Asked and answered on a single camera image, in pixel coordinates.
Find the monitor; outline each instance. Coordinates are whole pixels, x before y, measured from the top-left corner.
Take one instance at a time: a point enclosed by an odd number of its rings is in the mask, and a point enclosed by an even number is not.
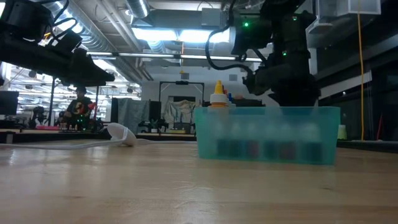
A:
[[[16,115],[18,96],[18,91],[0,91],[0,114]]]

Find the workbench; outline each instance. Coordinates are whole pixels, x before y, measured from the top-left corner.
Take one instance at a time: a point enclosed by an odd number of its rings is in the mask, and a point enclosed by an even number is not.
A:
[[[46,142],[76,144],[88,142]],[[204,160],[196,144],[0,150],[1,223],[396,223],[398,154]]]

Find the orange cable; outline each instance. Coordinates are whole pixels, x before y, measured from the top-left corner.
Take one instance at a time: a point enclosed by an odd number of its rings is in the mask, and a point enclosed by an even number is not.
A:
[[[364,125],[364,100],[363,100],[363,82],[364,82],[364,68],[363,68],[363,54],[362,54],[362,32],[361,32],[361,0],[358,0],[358,35],[359,35],[359,58],[361,60],[361,141],[364,141],[365,125]]]

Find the teal plastic container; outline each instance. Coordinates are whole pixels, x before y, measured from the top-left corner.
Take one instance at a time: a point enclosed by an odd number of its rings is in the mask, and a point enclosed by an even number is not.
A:
[[[340,108],[196,108],[199,157],[335,163]]]

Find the red object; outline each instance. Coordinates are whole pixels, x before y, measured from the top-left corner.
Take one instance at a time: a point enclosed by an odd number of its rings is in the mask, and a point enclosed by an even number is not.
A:
[[[94,103],[88,105],[88,108],[89,108],[90,110],[93,110],[93,109],[96,108],[96,107],[97,107],[97,103],[96,103],[96,102],[94,102]]]
[[[380,119],[379,119],[379,129],[377,130],[377,137],[376,140],[380,140],[380,132],[381,132],[381,126],[383,124],[383,114],[380,115]]]
[[[58,126],[37,125],[36,129],[40,129],[40,130],[59,130],[60,128]]]

